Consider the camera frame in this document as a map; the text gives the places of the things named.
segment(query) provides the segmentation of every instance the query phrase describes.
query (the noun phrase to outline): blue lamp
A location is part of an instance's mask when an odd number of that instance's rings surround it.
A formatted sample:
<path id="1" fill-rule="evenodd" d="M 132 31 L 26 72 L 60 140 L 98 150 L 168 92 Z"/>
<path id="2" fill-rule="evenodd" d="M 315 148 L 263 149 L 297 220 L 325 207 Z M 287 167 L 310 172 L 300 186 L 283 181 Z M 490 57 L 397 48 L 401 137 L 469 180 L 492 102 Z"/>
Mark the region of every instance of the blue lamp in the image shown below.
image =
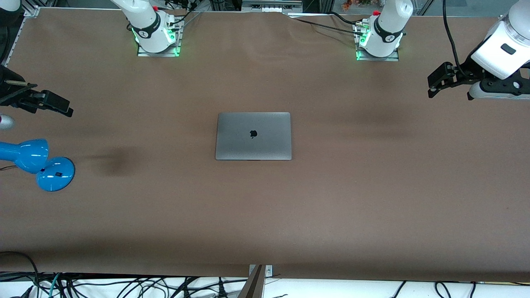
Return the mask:
<path id="1" fill-rule="evenodd" d="M 45 139 L 20 144 L 0 142 L 0 160 L 11 161 L 20 169 L 36 174 L 37 185 L 45 191 L 61 190 L 74 178 L 74 163 L 66 157 L 48 160 L 48 151 Z"/>

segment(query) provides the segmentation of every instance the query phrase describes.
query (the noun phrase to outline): brown table surface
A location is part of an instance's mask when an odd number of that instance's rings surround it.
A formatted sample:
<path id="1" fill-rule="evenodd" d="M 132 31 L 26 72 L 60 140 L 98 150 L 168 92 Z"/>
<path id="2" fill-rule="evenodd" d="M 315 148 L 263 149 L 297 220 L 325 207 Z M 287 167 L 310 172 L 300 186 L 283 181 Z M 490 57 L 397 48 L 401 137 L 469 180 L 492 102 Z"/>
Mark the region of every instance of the brown table surface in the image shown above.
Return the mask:
<path id="1" fill-rule="evenodd" d="M 450 19 L 461 60 L 493 22 Z M 126 24 L 110 10 L 27 20 L 9 68 L 75 112 L 2 107 L 17 127 L 1 138 L 46 138 L 76 176 L 47 193 L 0 172 L 2 250 L 44 271 L 528 278 L 530 102 L 469 102 L 467 86 L 427 98 L 452 61 L 441 18 L 410 20 L 398 63 L 357 62 L 351 35 L 279 13 L 204 13 L 178 58 L 136 57 Z M 225 111 L 289 111 L 293 160 L 216 161 Z"/>

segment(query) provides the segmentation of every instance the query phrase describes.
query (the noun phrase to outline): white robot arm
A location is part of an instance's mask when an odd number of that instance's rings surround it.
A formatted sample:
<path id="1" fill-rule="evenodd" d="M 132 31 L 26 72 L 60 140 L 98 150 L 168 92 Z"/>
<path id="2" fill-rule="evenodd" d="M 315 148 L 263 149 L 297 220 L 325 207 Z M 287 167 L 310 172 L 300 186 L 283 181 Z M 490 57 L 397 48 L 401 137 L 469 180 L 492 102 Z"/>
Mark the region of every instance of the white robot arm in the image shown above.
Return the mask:
<path id="1" fill-rule="evenodd" d="M 363 20 L 367 24 L 367 30 L 359 46 L 372 56 L 389 56 L 399 47 L 403 29 L 413 11 L 410 0 L 387 0 L 380 15 L 372 15 Z"/>
<path id="2" fill-rule="evenodd" d="M 519 0 L 488 31 L 462 65 L 440 65 L 428 77 L 429 97 L 462 84 L 472 85 L 467 97 L 530 99 L 530 0 Z"/>
<path id="3" fill-rule="evenodd" d="M 169 34 L 175 22 L 173 15 L 155 11 L 148 0 L 111 1 L 125 13 L 138 44 L 147 52 L 161 52 L 175 43 L 175 37 Z"/>

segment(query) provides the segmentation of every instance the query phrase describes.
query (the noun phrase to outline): black strap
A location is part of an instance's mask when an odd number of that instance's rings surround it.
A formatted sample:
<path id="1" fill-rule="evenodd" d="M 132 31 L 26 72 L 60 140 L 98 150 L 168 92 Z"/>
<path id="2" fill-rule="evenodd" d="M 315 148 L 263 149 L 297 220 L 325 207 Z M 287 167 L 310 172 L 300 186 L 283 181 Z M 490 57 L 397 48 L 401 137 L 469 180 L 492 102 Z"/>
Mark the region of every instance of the black strap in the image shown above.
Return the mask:
<path id="1" fill-rule="evenodd" d="M 160 15 L 155 13 L 156 14 L 156 20 L 153 24 L 151 24 L 150 26 L 147 26 L 145 28 L 137 28 L 137 27 L 134 27 L 132 26 L 132 29 L 134 30 L 134 32 L 136 32 L 136 34 L 138 36 L 140 36 L 141 38 L 150 38 L 151 37 L 151 34 L 153 34 L 153 32 L 155 32 L 158 27 L 160 27 Z"/>
<path id="2" fill-rule="evenodd" d="M 374 28 L 375 28 L 375 32 L 377 32 L 377 35 L 381 36 L 381 38 L 383 39 L 383 42 L 385 42 L 385 43 L 393 42 L 403 32 L 403 29 L 401 29 L 399 32 L 395 32 L 395 33 L 390 33 L 388 31 L 384 30 L 379 25 L 379 17 L 377 17 L 375 19 Z"/>

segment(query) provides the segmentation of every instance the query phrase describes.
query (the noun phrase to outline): silver laptop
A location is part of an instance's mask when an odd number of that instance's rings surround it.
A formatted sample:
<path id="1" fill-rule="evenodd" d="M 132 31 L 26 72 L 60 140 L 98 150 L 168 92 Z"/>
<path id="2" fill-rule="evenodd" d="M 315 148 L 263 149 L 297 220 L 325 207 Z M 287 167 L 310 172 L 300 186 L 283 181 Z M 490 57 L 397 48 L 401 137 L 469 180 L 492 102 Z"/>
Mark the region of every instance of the silver laptop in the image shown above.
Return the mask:
<path id="1" fill-rule="evenodd" d="M 217 160 L 291 160 L 291 114 L 220 113 Z"/>

